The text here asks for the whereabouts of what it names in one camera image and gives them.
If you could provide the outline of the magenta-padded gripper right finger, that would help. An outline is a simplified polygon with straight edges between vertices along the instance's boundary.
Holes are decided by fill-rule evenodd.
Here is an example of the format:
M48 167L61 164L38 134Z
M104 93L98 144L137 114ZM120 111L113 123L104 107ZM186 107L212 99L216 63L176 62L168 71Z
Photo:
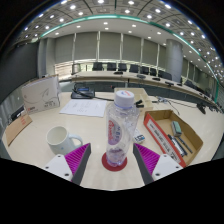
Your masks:
M133 144L133 154L145 185L182 169L169 155L159 155L137 143Z

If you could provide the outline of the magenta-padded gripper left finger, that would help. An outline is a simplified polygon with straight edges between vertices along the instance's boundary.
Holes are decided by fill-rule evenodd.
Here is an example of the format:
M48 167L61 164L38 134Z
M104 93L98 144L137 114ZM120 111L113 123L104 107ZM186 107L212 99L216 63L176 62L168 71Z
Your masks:
M87 143L67 155L57 154L43 169L65 180L79 185L91 154L91 144Z

